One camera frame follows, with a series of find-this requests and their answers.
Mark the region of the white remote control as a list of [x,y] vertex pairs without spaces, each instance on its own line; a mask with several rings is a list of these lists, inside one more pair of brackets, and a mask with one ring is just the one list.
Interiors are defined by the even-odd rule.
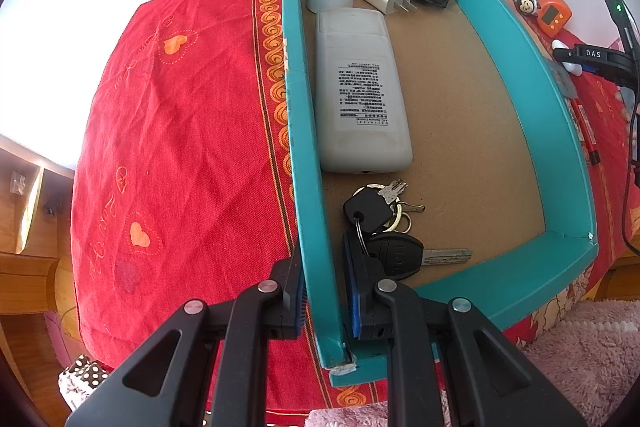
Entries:
[[334,173],[390,173],[413,161],[395,55],[376,11],[316,16],[316,118],[320,165]]

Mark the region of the polka dot fabric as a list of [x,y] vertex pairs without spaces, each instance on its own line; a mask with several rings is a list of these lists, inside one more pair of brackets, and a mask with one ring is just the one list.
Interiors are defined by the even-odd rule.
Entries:
[[93,392],[107,380],[110,372],[88,355],[78,355],[70,366],[58,375],[58,390],[63,400],[76,411]]

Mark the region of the wooden bedside shelf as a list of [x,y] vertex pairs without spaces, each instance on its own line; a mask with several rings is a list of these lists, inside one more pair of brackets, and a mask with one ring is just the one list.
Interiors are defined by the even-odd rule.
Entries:
[[52,425],[70,415],[58,374],[85,352],[70,259],[73,177],[1,139],[1,354]]

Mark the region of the black keys bunch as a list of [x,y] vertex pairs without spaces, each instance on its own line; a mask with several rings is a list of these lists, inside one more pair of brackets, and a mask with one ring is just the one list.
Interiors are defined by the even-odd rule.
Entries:
[[426,248],[410,234],[410,213],[423,205],[408,205],[401,199],[408,183],[401,179],[387,184],[370,183],[359,187],[343,204],[345,219],[355,230],[362,251],[378,260],[386,277],[403,280],[423,268],[463,265],[471,260],[466,248]]

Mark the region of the teal cardboard box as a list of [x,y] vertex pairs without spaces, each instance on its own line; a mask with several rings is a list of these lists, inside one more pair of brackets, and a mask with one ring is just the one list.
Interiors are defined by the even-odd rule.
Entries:
[[[314,17],[283,1],[299,244],[321,365],[336,387],[378,381],[382,350],[352,338],[342,273],[344,200],[362,176],[319,169],[314,127]],[[596,212],[582,148],[532,37],[503,0],[450,0],[387,17],[407,107],[412,233],[472,251],[410,284],[434,300],[469,298],[500,329],[524,326],[591,265]]]

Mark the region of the white small tube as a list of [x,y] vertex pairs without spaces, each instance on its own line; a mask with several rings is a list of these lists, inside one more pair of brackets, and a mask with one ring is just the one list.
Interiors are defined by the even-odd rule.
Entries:
[[574,46],[568,46],[565,42],[554,39],[551,43],[551,49],[553,60],[560,63],[570,75],[576,77],[582,75],[584,71],[582,65],[570,61],[570,59],[575,56]]

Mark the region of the blue ID card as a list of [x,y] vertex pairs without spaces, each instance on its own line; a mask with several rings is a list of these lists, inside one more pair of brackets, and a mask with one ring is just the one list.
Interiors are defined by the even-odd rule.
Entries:
[[570,74],[566,71],[564,66],[555,61],[548,60],[548,58],[544,61],[546,62],[547,68],[564,98],[567,100],[577,100],[578,94],[576,88],[573,81],[570,79]]

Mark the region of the orange monkey timer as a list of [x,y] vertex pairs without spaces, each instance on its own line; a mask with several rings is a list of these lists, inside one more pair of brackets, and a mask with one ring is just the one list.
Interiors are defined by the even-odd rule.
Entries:
[[573,16],[564,0],[515,0],[515,7],[522,15],[534,20],[551,39],[559,35]]

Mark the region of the red marker pen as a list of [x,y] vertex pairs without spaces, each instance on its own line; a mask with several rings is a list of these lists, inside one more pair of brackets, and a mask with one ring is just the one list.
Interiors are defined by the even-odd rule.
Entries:
[[579,129],[579,135],[582,137],[582,142],[584,142],[585,145],[588,162],[591,166],[599,165],[601,158],[598,151],[596,135],[592,130],[584,106],[582,106],[582,103],[580,103],[578,98],[571,98],[570,107],[573,109],[573,114]]

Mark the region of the red patterned cloth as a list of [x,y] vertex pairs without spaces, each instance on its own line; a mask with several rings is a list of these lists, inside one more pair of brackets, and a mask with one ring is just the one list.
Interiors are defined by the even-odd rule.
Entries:
[[146,2],[105,66],[70,236],[81,339],[109,367],[296,243],[281,5]]

